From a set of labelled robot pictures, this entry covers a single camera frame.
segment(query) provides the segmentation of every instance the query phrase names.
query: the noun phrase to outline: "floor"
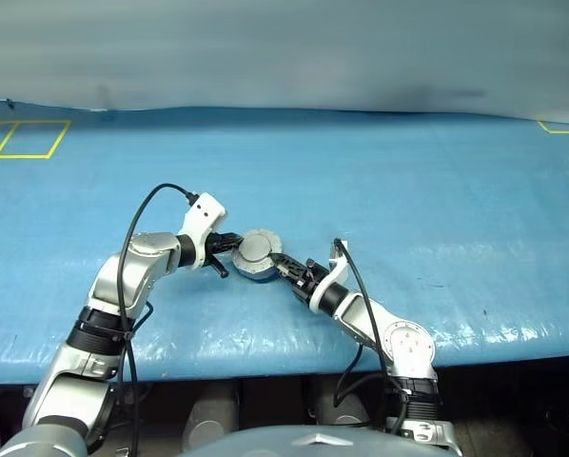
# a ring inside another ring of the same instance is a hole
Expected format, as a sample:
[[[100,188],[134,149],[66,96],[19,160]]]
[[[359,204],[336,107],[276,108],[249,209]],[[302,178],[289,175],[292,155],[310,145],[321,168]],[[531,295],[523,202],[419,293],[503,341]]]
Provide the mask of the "floor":
[[[295,376],[241,380],[241,428],[311,423],[303,400],[306,383],[307,378]],[[150,387],[142,403],[142,454],[166,457],[181,451],[185,420],[203,385]],[[359,392],[367,406],[375,389],[369,385]],[[466,457],[569,456],[569,358],[442,369],[440,389]],[[26,402],[20,387],[0,395],[4,436],[16,429]],[[128,440],[129,429],[116,428],[93,455],[112,457]]]

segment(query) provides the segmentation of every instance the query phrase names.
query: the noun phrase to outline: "gray disk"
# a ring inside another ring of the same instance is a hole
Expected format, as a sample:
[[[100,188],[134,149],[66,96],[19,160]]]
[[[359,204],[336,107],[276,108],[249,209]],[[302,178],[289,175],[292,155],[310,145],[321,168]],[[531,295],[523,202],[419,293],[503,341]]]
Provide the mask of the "gray disk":
[[[283,252],[283,244],[273,231],[259,228],[243,235],[243,242],[232,251],[231,260],[234,267],[250,279],[263,280],[276,273],[271,252]]]

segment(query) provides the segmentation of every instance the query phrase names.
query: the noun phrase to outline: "blue table surface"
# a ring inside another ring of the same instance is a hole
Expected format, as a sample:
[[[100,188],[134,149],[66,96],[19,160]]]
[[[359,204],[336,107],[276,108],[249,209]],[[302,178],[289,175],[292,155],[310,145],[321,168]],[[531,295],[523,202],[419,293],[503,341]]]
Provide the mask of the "blue table surface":
[[[438,367],[569,355],[569,135],[459,114],[0,104],[4,119],[72,124],[49,160],[0,160],[0,384],[40,380],[161,182],[210,192],[222,231],[274,230],[302,261],[348,239],[371,296],[434,336]],[[61,127],[20,125],[0,156],[43,153]],[[185,211],[165,191],[139,229],[176,232]],[[356,350],[281,281],[182,269],[151,301],[143,380],[335,372]]]

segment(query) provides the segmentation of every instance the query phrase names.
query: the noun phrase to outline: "round gray object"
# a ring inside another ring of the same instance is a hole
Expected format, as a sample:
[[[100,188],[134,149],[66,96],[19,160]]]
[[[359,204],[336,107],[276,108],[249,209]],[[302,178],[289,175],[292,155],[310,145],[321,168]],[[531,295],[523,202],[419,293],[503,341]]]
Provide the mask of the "round gray object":
[[[234,267],[244,276],[263,280],[276,273],[270,253],[283,252],[283,244],[273,231],[256,229],[243,235],[243,242],[232,251],[231,260]]]

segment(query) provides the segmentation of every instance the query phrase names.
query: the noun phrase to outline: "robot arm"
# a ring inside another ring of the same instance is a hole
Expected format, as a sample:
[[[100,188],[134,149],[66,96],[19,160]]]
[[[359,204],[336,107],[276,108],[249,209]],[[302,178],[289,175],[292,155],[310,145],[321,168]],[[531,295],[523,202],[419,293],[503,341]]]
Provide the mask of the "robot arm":
[[[130,328],[140,317],[155,282],[178,267],[211,265],[222,277],[227,276],[215,254],[234,248],[242,238],[235,233],[213,232],[225,217],[221,204],[203,193],[187,212],[179,235],[141,233],[132,237],[123,269]],[[69,337],[34,392],[23,432],[2,448],[0,456],[22,451],[25,455],[86,455],[104,440],[115,404],[115,391],[108,380],[117,374],[122,349],[132,336],[122,328],[118,263],[119,254],[114,254],[100,269]],[[37,447],[37,453],[27,447]]]
[[[421,325],[398,317],[369,299],[382,339],[378,345],[363,295],[343,285],[347,260],[335,244],[330,269],[311,259],[303,265],[281,253],[270,257],[291,283],[295,295],[313,312],[321,310],[331,316],[358,343],[376,351],[382,349],[388,375],[396,380],[406,411],[399,434],[417,443],[448,447],[462,456],[452,424],[440,420],[441,398],[437,373],[432,367],[435,344],[430,334]],[[396,417],[386,419],[390,428],[396,423]]]

